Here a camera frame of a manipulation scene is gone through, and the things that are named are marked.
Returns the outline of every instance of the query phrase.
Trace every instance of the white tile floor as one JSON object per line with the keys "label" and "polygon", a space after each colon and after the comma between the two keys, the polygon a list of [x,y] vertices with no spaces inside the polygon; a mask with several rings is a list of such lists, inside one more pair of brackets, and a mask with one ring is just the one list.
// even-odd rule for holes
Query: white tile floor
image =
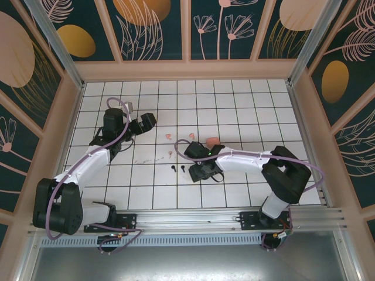
{"label": "white tile floor", "polygon": [[[92,179],[83,192],[85,201],[113,203],[119,210],[260,206],[271,192],[260,173],[225,173],[222,183],[191,181],[191,163],[177,157],[173,149],[177,139],[191,140],[191,133],[202,143],[218,136],[226,146],[256,152],[285,145],[307,160],[283,80],[136,81],[87,84],[66,166],[86,151],[103,125],[109,96],[131,101],[132,119],[151,112],[158,124],[136,136],[134,146]],[[184,151],[187,145],[179,147]],[[300,201],[301,205],[320,203],[316,189]]]}

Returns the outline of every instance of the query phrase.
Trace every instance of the gray metal surface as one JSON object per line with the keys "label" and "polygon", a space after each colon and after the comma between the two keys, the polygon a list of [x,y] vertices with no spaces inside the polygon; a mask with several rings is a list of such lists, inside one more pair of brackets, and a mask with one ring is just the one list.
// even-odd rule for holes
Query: gray metal surface
{"label": "gray metal surface", "polygon": [[296,233],[276,252],[259,245],[40,249],[34,281],[341,281],[332,233]]}
{"label": "gray metal surface", "polygon": [[[123,237],[121,241],[111,241],[104,244],[103,247],[113,245],[123,246],[134,236]],[[150,247],[150,246],[218,246],[218,245],[251,245],[260,244],[260,233],[242,233],[242,234],[200,234],[200,235],[141,235],[132,244],[131,247]],[[97,237],[64,236],[58,240],[50,240],[44,237],[40,243],[41,248],[89,248],[97,247]]]}

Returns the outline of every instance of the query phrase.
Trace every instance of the white robotic arm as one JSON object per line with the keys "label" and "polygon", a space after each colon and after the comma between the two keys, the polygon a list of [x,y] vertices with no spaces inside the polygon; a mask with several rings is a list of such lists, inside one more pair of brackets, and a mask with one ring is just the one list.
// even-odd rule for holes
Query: white robotic arm
{"label": "white robotic arm", "polygon": [[184,154],[192,159],[204,159],[208,156],[213,158],[197,161],[189,168],[193,181],[205,180],[215,174],[230,171],[249,174],[261,173],[272,190],[258,213],[260,222],[265,226],[276,220],[290,204],[298,203],[311,176],[311,171],[305,165],[262,157],[262,155],[274,155],[297,159],[284,146],[277,146],[273,151],[249,153],[222,145],[215,145],[211,150],[208,150],[202,144],[192,142]]}

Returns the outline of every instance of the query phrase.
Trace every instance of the flower illustration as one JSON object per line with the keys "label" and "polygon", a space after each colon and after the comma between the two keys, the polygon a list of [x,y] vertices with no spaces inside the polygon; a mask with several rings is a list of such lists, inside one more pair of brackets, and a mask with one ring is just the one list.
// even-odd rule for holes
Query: flower illustration
{"label": "flower illustration", "polygon": [[231,6],[246,6],[257,3],[258,0],[219,0],[219,4],[223,8],[228,8]]}
{"label": "flower illustration", "polygon": [[258,0],[219,0],[220,16],[219,16],[219,31],[217,32],[217,59],[220,60],[220,31],[221,31],[221,19],[223,17],[224,8],[231,6],[246,6],[257,3]]}
{"label": "flower illustration", "polygon": [[214,20],[212,19],[212,15],[211,16],[202,16],[202,18],[200,18],[200,16],[195,16],[194,17],[194,23],[195,23],[195,27],[197,28],[198,33],[199,33],[200,48],[202,50],[203,59],[205,60],[206,57],[204,56],[204,50],[203,50],[203,44],[202,44],[202,34],[215,31],[217,28],[216,28],[216,25],[213,25]]}
{"label": "flower illustration", "polygon": [[12,118],[8,125],[3,116],[0,117],[0,151],[9,152],[12,150],[12,142],[16,134],[17,123]]}
{"label": "flower illustration", "polygon": [[229,39],[228,59],[230,60],[230,46],[232,40],[254,36],[254,29],[250,29],[253,23],[250,16],[238,16],[233,22],[233,15],[225,17],[225,28]]}

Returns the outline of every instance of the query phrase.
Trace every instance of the black mounting plate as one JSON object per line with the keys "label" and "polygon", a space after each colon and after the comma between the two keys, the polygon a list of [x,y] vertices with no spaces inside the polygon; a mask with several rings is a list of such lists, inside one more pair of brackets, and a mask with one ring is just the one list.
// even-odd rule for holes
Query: black mounting plate
{"label": "black mounting plate", "polygon": [[[279,219],[282,219],[283,222],[290,227],[289,223],[289,212],[283,211],[281,212],[281,215],[279,216]],[[242,230],[282,230],[284,227],[282,225],[282,222],[278,219],[274,221],[272,225],[269,227],[265,227],[262,225],[262,223],[259,221],[258,218],[258,211],[253,212],[241,212],[240,218],[238,222],[241,224]]]}
{"label": "black mounting plate", "polygon": [[[136,214],[117,214],[116,215],[116,223],[115,225],[109,225],[108,223],[103,223],[100,225],[104,225],[106,227],[114,227],[114,228],[128,228],[133,229],[137,226],[137,215]],[[85,225],[83,232],[85,233],[108,233],[108,232],[116,232],[107,230],[104,228],[93,227],[91,225]]]}

